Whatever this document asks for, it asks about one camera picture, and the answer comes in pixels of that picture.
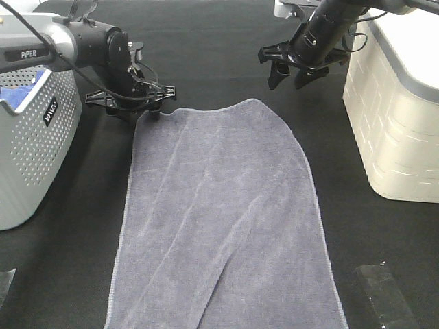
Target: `blue cloth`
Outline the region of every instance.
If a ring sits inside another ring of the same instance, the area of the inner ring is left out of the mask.
[[[11,108],[15,109],[21,104],[26,96],[33,89],[37,81],[41,78],[44,71],[38,71],[35,74],[35,82],[28,86],[19,86],[17,88],[0,88],[0,99],[4,99],[11,105]]]

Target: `label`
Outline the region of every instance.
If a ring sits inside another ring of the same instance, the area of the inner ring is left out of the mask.
[[[43,121],[44,121],[46,127],[49,127],[52,119],[55,116],[57,109],[58,109],[58,102],[56,101],[56,98],[54,96],[49,104],[49,107],[47,108],[46,112],[44,112],[44,115],[43,115]]]
[[[18,60],[27,60],[30,58],[43,57],[47,55],[49,55],[49,50],[46,48],[5,51],[7,62],[16,62]]]

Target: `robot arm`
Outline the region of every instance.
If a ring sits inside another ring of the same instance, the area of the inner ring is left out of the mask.
[[[174,87],[145,79],[140,67],[143,44],[130,42],[118,27],[90,19],[70,21],[55,14],[22,16],[56,52],[14,15],[1,15],[0,73],[36,65],[52,71],[90,66],[105,89],[87,95],[86,103],[103,106],[108,114],[122,119],[130,112],[158,111],[162,100],[175,99]]]
[[[394,14],[407,14],[413,8],[439,14],[439,0],[275,0],[275,16],[295,16],[302,23],[291,40],[259,51],[261,63],[272,62],[270,89],[289,76],[290,66],[299,68],[295,79],[299,89],[327,76],[331,64],[348,62],[349,52],[335,46],[359,16],[372,7]],[[315,10],[307,16],[309,8]]]

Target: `black table surface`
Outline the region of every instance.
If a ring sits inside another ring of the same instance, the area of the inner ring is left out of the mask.
[[[65,15],[69,8],[68,1],[49,1],[38,11]],[[372,191],[342,101],[346,67],[302,90],[294,90],[293,79],[268,89],[270,67],[259,64],[259,47],[289,39],[298,25],[276,19],[272,10],[273,0],[120,0],[102,1],[91,17],[145,43],[144,61],[178,91],[163,112],[257,98],[291,127],[311,165],[351,329],[376,328],[354,269],[381,261],[421,328],[439,328],[439,205],[396,202]],[[94,90],[78,76],[77,84],[82,98]],[[36,214],[0,232],[0,271],[17,268],[0,328],[103,327],[133,131],[84,106],[69,153]]]

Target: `black cable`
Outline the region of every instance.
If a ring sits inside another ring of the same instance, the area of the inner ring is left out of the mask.
[[[369,11],[370,7],[366,7],[364,8],[363,12],[360,14],[360,16],[366,15],[367,12]]]
[[[146,64],[144,64],[142,62],[139,62],[139,64],[141,66],[143,66],[144,68],[146,68],[147,70],[149,70],[154,75],[154,81],[158,82],[158,74],[157,74],[157,72],[152,67],[150,67],[150,66],[148,66],[148,65],[146,65]]]
[[[360,48],[358,48],[356,50],[352,50],[347,45],[346,36],[343,36],[343,38],[342,38],[342,46],[343,46],[343,49],[345,51],[347,51],[348,53],[356,53],[357,51],[361,51],[367,45],[367,43],[368,43],[368,35],[366,33],[362,33],[362,32],[351,33],[350,31],[348,31],[348,34],[349,34],[349,36],[352,36],[353,38],[356,37],[356,36],[364,36],[366,38],[365,41],[364,41],[364,44]]]
[[[381,17],[385,16],[387,13],[388,13],[388,12],[384,12],[383,14],[380,14],[380,15],[378,15],[378,16],[368,17],[368,18],[365,18],[365,19],[359,19],[358,21],[355,21],[354,24],[361,23],[361,22],[366,22],[366,21],[374,21],[375,19],[380,19]],[[350,48],[348,47],[347,42],[346,42],[346,35],[344,35],[344,36],[342,37],[342,46],[343,46],[343,49],[344,49],[345,51],[347,51],[348,53],[356,53],[357,51],[361,51],[361,50],[364,49],[364,47],[365,47],[365,46],[367,45],[367,43],[368,43],[368,35],[367,35],[366,33],[362,33],[362,32],[353,32],[353,33],[352,33],[352,32],[348,29],[348,35],[351,36],[351,37],[353,37],[353,38],[355,38],[356,36],[364,36],[364,37],[366,38],[365,41],[364,41],[364,44],[363,44],[360,48],[358,48],[358,49],[356,49],[356,50],[353,50],[353,49],[350,49]]]
[[[31,31],[43,44],[48,48],[48,50],[55,56],[59,57],[61,60],[66,62],[77,74],[79,74],[84,80],[86,80],[89,84],[94,85],[96,88],[101,89],[108,93],[109,95],[112,95],[113,97],[116,97],[118,99],[124,99],[126,101],[149,101],[151,100],[150,97],[127,97],[120,95],[118,93],[115,93],[114,91],[111,91],[107,89],[104,86],[99,85],[98,83],[94,82],[92,79],[87,77],[83,72],[81,72],[80,68],[77,67],[70,59],[64,57],[64,55],[56,50],[55,45],[51,44],[49,41],[47,41],[38,31],[34,29],[34,27],[26,21],[26,19],[21,16],[13,7],[8,5],[4,0],[0,0],[0,5],[2,5],[4,8],[6,8],[8,11],[10,11],[26,28],[28,28],[29,31]]]
[[[387,15],[388,12],[384,12],[383,14],[380,14],[378,16],[374,16],[374,17],[368,17],[366,19],[359,19],[358,21],[355,21],[354,23],[361,23],[361,22],[367,22],[367,21],[373,21],[375,19],[380,19],[381,17]]]
[[[78,11],[78,7],[80,5],[81,0],[74,0],[73,3],[71,4],[70,7],[70,13],[67,16],[67,19],[69,20],[69,22],[71,22],[71,20],[75,17],[76,12]]]
[[[84,15],[82,15],[82,20],[84,22],[88,22],[88,16],[96,10],[98,1],[99,0],[93,0],[91,7],[86,11],[86,13]]]

